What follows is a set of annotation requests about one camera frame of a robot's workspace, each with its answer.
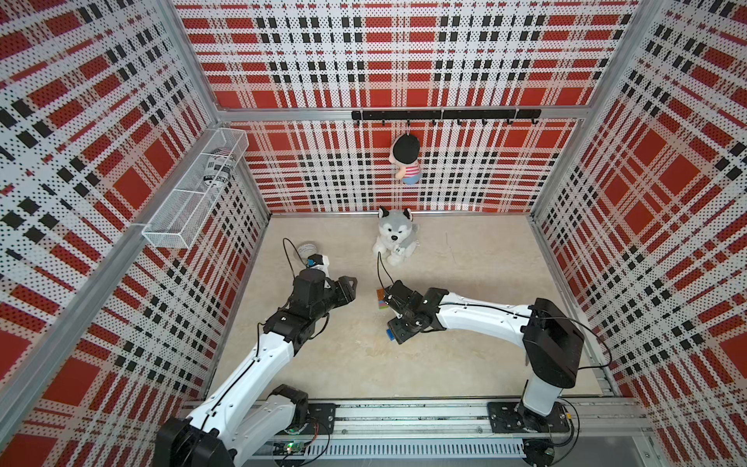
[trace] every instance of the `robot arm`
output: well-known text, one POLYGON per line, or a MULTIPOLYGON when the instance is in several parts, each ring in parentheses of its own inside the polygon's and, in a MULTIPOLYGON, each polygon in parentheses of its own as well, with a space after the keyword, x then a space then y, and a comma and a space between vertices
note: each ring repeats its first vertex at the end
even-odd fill
POLYGON ((492 335, 524 350, 534 372, 521 398, 520 410, 528 409, 528 418, 541 421, 560 392, 576 384, 584 337, 549 300, 538 298, 529 306, 501 305, 442 288, 429 288, 422 296, 396 281, 385 289, 384 302, 397 313, 388 322, 388 331, 398 344, 432 327, 492 335))
POLYGON ((281 385, 260 408, 250 410, 267 384, 312 338, 316 322, 355 300, 357 284, 347 276, 333 282, 321 265, 302 270, 286 306, 267 319, 258 344, 231 376, 186 419, 171 418, 161 427, 153 465, 242 466, 275 433, 303 429, 309 396, 290 386, 281 385))

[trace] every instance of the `cable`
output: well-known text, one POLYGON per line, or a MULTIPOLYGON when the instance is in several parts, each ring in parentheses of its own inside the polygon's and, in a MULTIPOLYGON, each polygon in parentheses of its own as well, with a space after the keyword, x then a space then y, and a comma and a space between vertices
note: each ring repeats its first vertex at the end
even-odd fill
MULTIPOLYGON (((579 418, 579 416, 578 416, 578 410, 576 410, 576 406, 575 406, 575 405, 573 405, 572 403, 568 402, 568 401, 567 401, 566 399, 564 399, 564 398, 558 398, 558 399, 562 400, 563 402, 565 402, 566 404, 568 404, 569 406, 571 406, 571 407, 573 408, 573 411, 574 411, 574 412, 576 412, 576 420, 578 420, 578 429, 576 430, 576 439, 575 439, 575 441, 573 441, 573 444, 571 445, 571 447, 570 447, 570 448, 568 448, 568 450, 567 450, 567 451, 565 452, 565 454, 563 454, 563 456, 562 456, 562 457, 560 457, 560 459, 558 459, 558 460, 556 460, 555 462, 551 463, 551 464, 550 464, 550 465, 549 465, 548 467, 551 467, 551 466, 555 466, 555 465, 557 465, 557 464, 558 464, 558 463, 559 463, 560 461, 562 461, 563 459, 565 459, 565 458, 566 458, 566 457, 567 457, 567 456, 568 456, 568 455, 569 455, 569 454, 571 453, 571 451, 573 451, 573 448, 575 448, 575 447, 576 447, 576 443, 578 442, 578 437, 579 437, 579 436, 580 436, 580 434, 581 434, 581 420, 580 420, 580 418, 579 418)), ((573 419, 572 419, 572 418, 569 418, 569 419, 568 419, 568 421, 570 421, 570 422, 571 422, 571 429, 573 429, 573 426, 574 426, 574 425, 573 425, 573 419)))
POLYGON ((296 279, 296 270, 293 269, 293 265, 291 264, 291 257, 288 256, 288 250, 285 248, 285 242, 288 242, 293 247, 293 251, 296 252, 296 256, 298 256, 298 259, 301 260, 301 264, 304 265, 303 259, 301 259, 301 253, 298 253, 298 249, 296 248, 296 245, 293 244, 293 242, 290 240, 290 238, 283 238, 282 239, 282 249, 285 252, 285 259, 288 260, 288 266, 291 267, 291 273, 293 274, 293 278, 296 279))
POLYGON ((314 422, 314 437, 311 438, 311 442, 309 443, 309 445, 314 444, 314 441, 317 440, 317 436, 319 436, 319 423, 315 421, 314 422))
POLYGON ((607 343, 605 341, 601 340, 599 338, 599 336, 596 335, 594 333, 594 331, 592 331, 587 325, 585 325, 584 323, 581 323, 579 320, 575 320, 573 318, 568 318, 567 316, 545 316, 543 319, 545 319, 545 320, 568 320, 568 321, 573 321, 574 323, 578 324, 579 326, 581 326, 585 330, 589 331, 594 337, 596 337, 597 341, 599 341, 599 343, 601 343, 604 346, 604 349, 607 351, 607 354, 610 356, 609 362, 605 363, 604 365, 582 366, 582 367, 578 368, 579 370, 585 370, 587 368, 606 368, 606 367, 610 366, 610 364, 612 363, 612 351, 607 346, 607 343))
POLYGON ((319 331, 318 333, 314 334, 312 337, 310 337, 309 341, 311 341, 312 339, 317 338, 326 329, 326 325, 329 323, 329 313, 327 313, 325 316, 327 316, 327 319, 324 321, 324 326, 322 326, 322 330, 319 331))
POLYGON ((285 462, 285 460, 286 460, 286 459, 288 458, 288 456, 290 456, 291 454, 292 454, 292 452, 289 452, 288 454, 284 455, 284 456, 283 456, 283 458, 282 458, 282 459, 280 460, 280 462, 276 461, 276 460, 275 460, 275 458, 273 457, 273 461, 275 462, 275 464, 276 464, 276 465, 277 465, 278 467, 283 467, 283 463, 284 463, 284 462, 285 462))
POLYGON ((381 273, 379 272, 379 264, 381 264, 381 267, 384 268, 384 272, 387 276, 389 276, 389 280, 391 281, 391 284, 394 284, 394 279, 391 278, 391 275, 389 274, 389 271, 386 270, 386 266, 384 265, 384 260, 381 259, 381 253, 379 253, 379 257, 376 260, 376 274, 379 277, 379 284, 381 284, 381 288, 386 290, 386 287, 384 287, 384 282, 381 282, 381 273))
MULTIPOLYGON (((483 308, 496 309, 496 310, 502 311, 504 313, 508 313, 510 315, 521 316, 522 318, 528 318, 529 317, 529 316, 525 316, 525 315, 520 315, 518 313, 510 312, 509 310, 500 308, 498 306, 483 305, 482 303, 470 303, 470 302, 467 302, 467 303, 455 303, 455 302, 447 302, 447 303, 441 303, 440 305, 482 306, 483 308)), ((578 368, 579 370, 586 370, 587 368, 606 368, 606 367, 610 366, 610 364, 612 363, 612 351, 607 346, 607 343, 605 341, 603 341, 598 335, 596 335, 596 333, 594 333, 594 331, 592 331, 584 323, 580 322, 579 320, 575 320, 573 318, 568 318, 567 316, 544 316, 544 317, 540 317, 540 318, 543 319, 543 320, 568 320, 568 321, 573 321, 574 323, 578 324, 579 326, 581 326, 585 330, 589 331, 597 339, 597 341, 599 341, 604 346, 604 348, 607 350, 607 354, 610 355, 609 362, 605 363, 604 365, 582 366, 582 367, 578 368)))
POLYGON ((502 308, 500 308, 500 307, 497 307, 497 306, 493 306, 493 305, 483 305, 482 303, 471 303, 471 302, 467 302, 467 303, 456 303, 456 302, 446 302, 446 303, 440 303, 440 304, 439 304, 438 306, 441 306, 441 305, 457 305, 457 306, 482 306, 483 308, 492 308, 492 309, 500 310, 500 311, 502 311, 502 312, 508 313, 509 315, 514 315, 514 316, 518 316, 518 317, 520 317, 520 318, 528 318, 528 316, 526 316, 526 315, 520 315, 520 314, 518 314, 518 313, 510 312, 510 311, 508 311, 507 309, 502 309, 502 308))
POLYGON ((563 446, 566 446, 573 439, 573 434, 574 434, 573 420, 569 418, 568 419, 568 423, 571 425, 571 434, 570 434, 570 436, 568 436, 568 438, 564 442, 560 442, 560 443, 553 442, 553 431, 550 429, 550 424, 548 424, 548 433, 550 435, 550 444, 553 445, 554 448, 561 448, 563 446))
POLYGON ((329 428, 324 423, 322 423, 321 421, 317 420, 316 418, 314 418, 314 417, 309 417, 309 418, 311 420, 316 421, 317 424, 319 424, 319 425, 321 425, 321 426, 324 427, 324 431, 327 432, 327 444, 326 444, 326 446, 324 446, 324 450, 321 451, 318 456, 316 456, 312 460, 309 460, 308 462, 304 462, 303 464, 298 465, 298 467, 307 466, 308 464, 314 462, 316 459, 319 459, 320 457, 322 457, 324 455, 324 453, 326 453, 326 450, 329 449, 329 442, 332 441, 332 434, 329 432, 329 428))
MULTIPOLYGON (((259 326, 260 325, 264 326, 265 324, 266 323, 259 323, 259 322, 257 323, 257 354, 256 354, 256 358, 257 359, 259 358, 259 326)), ((225 390, 220 395, 220 397, 218 398, 218 400, 215 402, 215 405, 213 405, 213 408, 210 409, 210 412, 214 412, 215 411, 215 408, 218 407, 218 404, 220 404, 220 402, 223 400, 223 398, 226 396, 226 394, 228 394, 231 391, 231 389, 233 389, 234 384, 236 384, 236 382, 238 382, 242 377, 244 377, 245 374, 247 374, 247 371, 249 371, 249 369, 252 367, 252 365, 254 365, 254 363, 257 361, 257 359, 254 359, 249 364, 249 366, 247 366, 244 369, 244 371, 241 372, 241 374, 238 376, 238 378, 236 378, 235 380, 233 380, 233 382, 231 383, 231 385, 229 386, 229 388, 227 390, 225 390)), ((205 415, 205 420, 202 421, 202 426, 200 426, 200 430, 204 430, 205 429, 205 424, 208 423, 208 418, 210 418, 210 415, 205 415)))
POLYGON ((259 359, 259 325, 260 325, 260 324, 261 324, 262 326, 264 326, 264 325, 265 325, 265 324, 267 324, 267 323, 264 323, 264 324, 263 324, 263 323, 257 322, 257 354, 255 355, 255 358, 256 358, 256 359, 259 359))

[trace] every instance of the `wire basket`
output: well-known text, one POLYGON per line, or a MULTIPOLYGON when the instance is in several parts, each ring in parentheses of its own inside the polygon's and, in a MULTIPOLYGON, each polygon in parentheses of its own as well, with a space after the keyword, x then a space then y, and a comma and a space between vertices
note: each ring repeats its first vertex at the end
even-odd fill
POLYGON ((148 242, 158 248, 191 247, 248 146, 245 131, 216 130, 143 230, 148 242), (208 179, 208 173, 217 175, 208 179))

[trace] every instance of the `perforated wall panel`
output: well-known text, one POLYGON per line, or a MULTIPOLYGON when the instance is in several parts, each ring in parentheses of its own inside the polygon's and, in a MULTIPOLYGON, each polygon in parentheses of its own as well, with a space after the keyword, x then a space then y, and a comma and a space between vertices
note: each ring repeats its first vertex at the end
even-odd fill
POLYGON ((747 2, 664 3, 541 225, 673 465, 747 453, 747 2))
POLYGON ((174 3, 219 106, 339 108, 586 104, 638 1, 174 3))
POLYGON ((0 383, 205 127, 149 1, 0 4, 0 383))
POLYGON ((413 122, 423 178, 394 178, 389 148, 405 123, 239 123, 247 161, 274 212, 423 210, 528 213, 574 120, 413 122))
POLYGON ((207 391, 263 222, 234 179, 194 247, 145 248, 0 465, 149 466, 158 428, 207 391))

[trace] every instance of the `beige floor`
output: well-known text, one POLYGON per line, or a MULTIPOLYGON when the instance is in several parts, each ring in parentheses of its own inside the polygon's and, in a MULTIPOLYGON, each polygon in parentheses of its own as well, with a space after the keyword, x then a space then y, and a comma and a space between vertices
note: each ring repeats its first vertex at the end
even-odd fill
MULTIPOLYGON (((420 224, 420 246, 404 265, 388 266, 395 280, 421 293, 439 287, 505 304, 544 297, 562 308, 526 218, 422 216, 415 222, 420 224)), ((273 218, 211 390, 255 344, 257 322, 264 322, 291 293, 282 249, 287 236, 296 245, 315 242, 330 257, 330 276, 357 277, 358 293, 353 303, 332 311, 324 334, 304 344, 265 394, 286 383, 310 398, 520 395, 531 369, 522 351, 506 341, 462 330, 420 334, 403 345, 389 340, 386 322, 394 314, 379 309, 376 298, 380 286, 371 252, 376 225, 375 217, 273 218)), ((294 267, 300 268, 298 259, 294 267)), ((601 390, 592 371, 584 370, 576 387, 565 393, 596 395, 601 390)))

